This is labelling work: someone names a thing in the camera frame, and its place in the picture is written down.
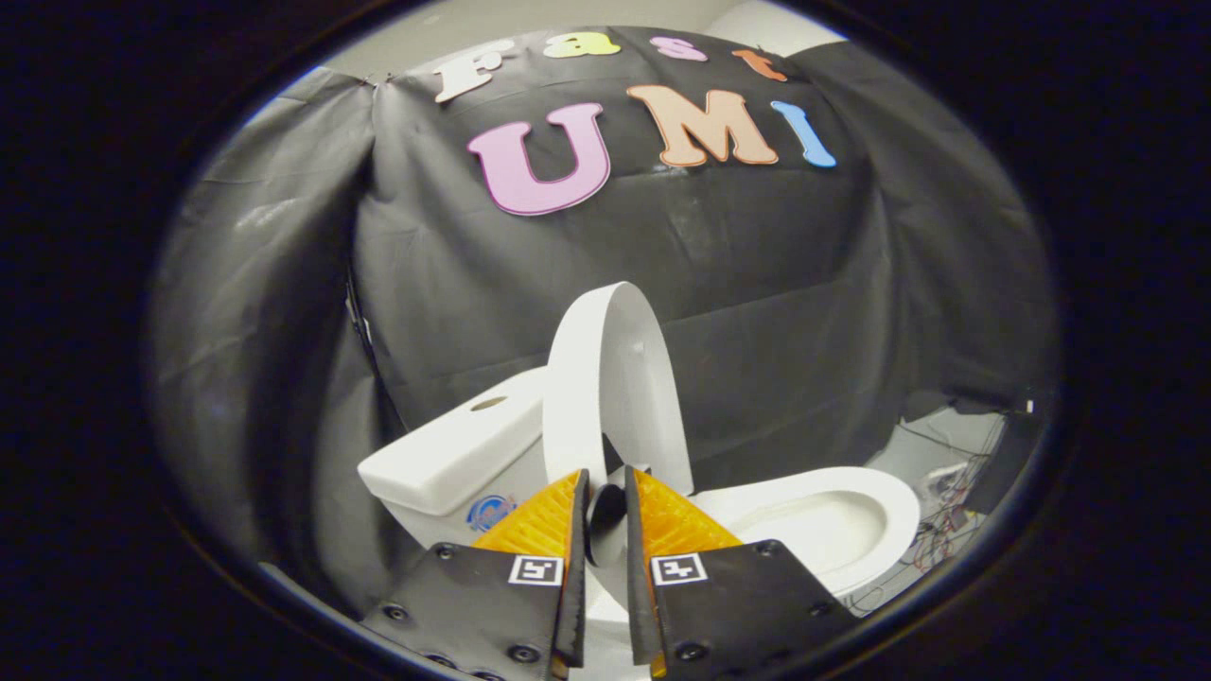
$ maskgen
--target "black cloth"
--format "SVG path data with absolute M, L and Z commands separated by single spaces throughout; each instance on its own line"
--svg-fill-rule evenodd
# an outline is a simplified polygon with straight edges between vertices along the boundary
M 544 364 L 567 307 L 621 280 L 661 321 L 699 490 L 861 465 L 914 391 L 1012 404 L 1054 376 L 1037 221 L 911 80 L 848 42 L 768 56 L 777 82 L 730 55 L 745 46 L 604 30 L 621 52 L 552 59 L 561 32 L 515 36 L 489 84 L 444 105 L 435 64 L 379 86 L 317 69 L 185 198 L 153 291 L 150 390 L 170 468 L 236 553 L 365 613 L 415 543 L 356 464 Z M 626 95 L 652 84 L 700 107 L 742 95 L 780 161 L 665 166 Z M 803 159 L 771 101 L 808 113 L 836 167 Z M 545 216 L 499 210 L 467 142 L 527 121 L 535 176 L 562 177 L 567 136 L 544 119 L 581 102 L 604 109 L 607 184 Z

